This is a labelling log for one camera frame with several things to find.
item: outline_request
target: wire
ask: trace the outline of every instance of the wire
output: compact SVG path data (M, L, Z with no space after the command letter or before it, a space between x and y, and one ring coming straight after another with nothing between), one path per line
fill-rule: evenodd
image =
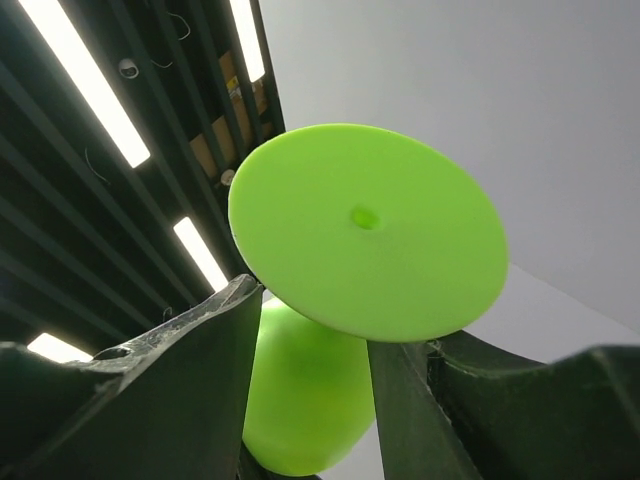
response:
M179 37L178 40L182 41L185 38L187 38L189 35L191 35L191 27L189 26L187 21L184 19L184 17L181 17L177 13L171 13L169 10L167 10L167 14L171 15L172 17L179 18L180 20L182 20L182 23L184 23L184 26L187 27L187 33L185 33L183 36Z
M169 10L167 10L167 15L170 15L172 17L176 17L179 18L180 20L182 20L182 23L184 23L184 26L187 27L187 33L185 33L183 36L178 37L179 41L184 40L185 38L187 38L189 35L191 35L191 27L189 26L189 24L187 23L187 21L184 19L184 17L178 15L177 13L171 13ZM173 65L173 62L169 62L166 65L161 65L158 62L156 62L155 60L151 59L151 63L153 63L156 67L158 68L169 68L171 65Z
M91 162L89 161L89 154L87 153L87 147L84 147L84 159L87 161L87 165L89 166L89 169L93 172L93 174L99 179L101 179L103 182L105 182L107 185L111 186L111 182L106 178L104 178L102 175L100 175L98 172L96 172L94 168L91 166Z

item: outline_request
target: green disc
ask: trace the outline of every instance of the green disc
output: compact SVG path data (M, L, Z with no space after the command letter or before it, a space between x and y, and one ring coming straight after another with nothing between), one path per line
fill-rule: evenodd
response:
M263 467L312 475L344 458L371 426L367 343L263 305L243 440Z
M507 241L487 195L432 148L348 124L285 133L231 185L249 267L326 326L387 342L460 330L500 294Z

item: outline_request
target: fluorescent light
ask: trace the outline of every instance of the fluorescent light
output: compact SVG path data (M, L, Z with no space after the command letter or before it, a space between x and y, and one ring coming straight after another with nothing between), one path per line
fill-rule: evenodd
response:
M222 290L229 281L213 258L213 255L196 230L189 217L184 217L173 227L178 238L198 265L198 268L211 284L214 291Z
M249 0L231 0L231 11L236 22L240 46L249 71L249 80L255 82L264 75L264 63L260 53L260 43Z
M147 160L149 150L58 1L19 1L127 162L135 168Z
M88 353L63 342L48 333L40 335L31 342L27 348L32 352L58 363L72 362L74 360L79 362L90 362L93 359L93 357Z

